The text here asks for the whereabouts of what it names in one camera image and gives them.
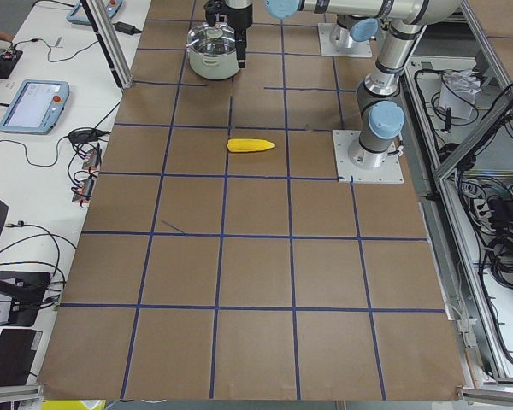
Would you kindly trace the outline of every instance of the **blue joint cap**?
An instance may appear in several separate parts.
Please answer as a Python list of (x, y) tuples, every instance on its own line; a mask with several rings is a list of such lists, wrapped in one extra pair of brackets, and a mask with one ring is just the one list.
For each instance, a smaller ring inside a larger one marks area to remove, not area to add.
[(266, 0), (266, 8), (273, 17), (283, 20), (298, 11), (300, 2), (301, 0)]
[(378, 32), (378, 20), (376, 19), (365, 19), (355, 24), (351, 30), (350, 35), (354, 41), (362, 42), (370, 40)]
[(370, 130), (380, 139), (394, 139), (403, 125), (404, 112), (395, 102), (381, 101), (370, 110)]

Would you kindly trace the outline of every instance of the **metal pot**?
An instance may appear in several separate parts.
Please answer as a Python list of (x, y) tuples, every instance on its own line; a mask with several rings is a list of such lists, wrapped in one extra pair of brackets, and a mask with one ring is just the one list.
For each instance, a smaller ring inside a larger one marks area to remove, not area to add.
[(238, 71), (233, 29), (226, 23), (192, 28), (186, 38), (190, 67), (206, 79), (228, 79)]

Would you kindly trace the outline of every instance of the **white mounting plate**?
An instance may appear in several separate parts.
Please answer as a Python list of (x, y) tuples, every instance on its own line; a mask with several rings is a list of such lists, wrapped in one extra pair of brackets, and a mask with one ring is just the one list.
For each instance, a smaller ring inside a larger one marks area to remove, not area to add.
[(373, 51), (370, 48), (369, 41), (362, 41), (355, 43), (350, 49), (338, 49), (331, 43), (331, 32), (336, 26), (335, 23), (319, 23), (319, 42), (321, 44), (321, 55), (329, 57), (358, 57), (358, 58), (371, 58)]
[[(360, 131), (334, 130), (334, 156), (336, 157), (336, 170), (339, 182), (351, 182), (354, 184), (402, 184), (403, 172), (399, 164), (399, 157), (388, 156), (386, 162), (374, 171), (367, 171), (355, 165), (348, 156), (348, 148), (355, 139), (359, 138)], [(389, 149), (395, 150), (395, 144)]]

